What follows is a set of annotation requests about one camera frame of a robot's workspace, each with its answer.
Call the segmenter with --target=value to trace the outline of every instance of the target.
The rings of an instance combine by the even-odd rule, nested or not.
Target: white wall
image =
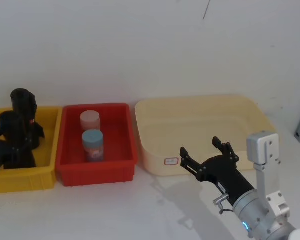
[[[294,131],[300,0],[0,0],[0,107],[240,93]]]

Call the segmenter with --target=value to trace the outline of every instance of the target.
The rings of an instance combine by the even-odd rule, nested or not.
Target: beige bin
[[[248,135],[276,131],[257,105],[240,95],[147,99],[138,102],[135,115],[143,165],[159,176],[188,174],[180,166],[181,147],[199,163],[221,155],[212,145],[214,136],[231,143],[240,158],[239,170],[251,170]]]

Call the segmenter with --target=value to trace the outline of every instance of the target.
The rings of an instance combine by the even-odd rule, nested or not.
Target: jar lid
[[[104,144],[104,135],[100,130],[88,130],[82,134],[82,142],[87,149],[99,148]]]
[[[93,110],[84,111],[80,115],[81,122],[86,124],[97,122],[99,118],[100,114],[97,111]]]

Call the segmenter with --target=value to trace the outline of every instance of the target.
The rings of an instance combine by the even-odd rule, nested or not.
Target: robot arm
[[[222,156],[199,164],[182,147],[181,166],[195,175],[198,181],[215,184],[222,193],[213,201],[221,209],[220,214],[223,213],[222,202],[227,200],[251,239],[300,240],[300,230],[288,222],[290,208],[280,191],[279,136],[264,131],[247,139],[248,159],[254,163],[257,172],[257,189],[237,170],[239,158],[230,143],[221,143],[214,137],[212,144]]]

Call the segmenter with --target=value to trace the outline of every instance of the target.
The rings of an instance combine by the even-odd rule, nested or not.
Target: blue lid
[[[91,129],[82,134],[83,146],[87,149],[99,148],[104,144],[104,135],[100,130]]]

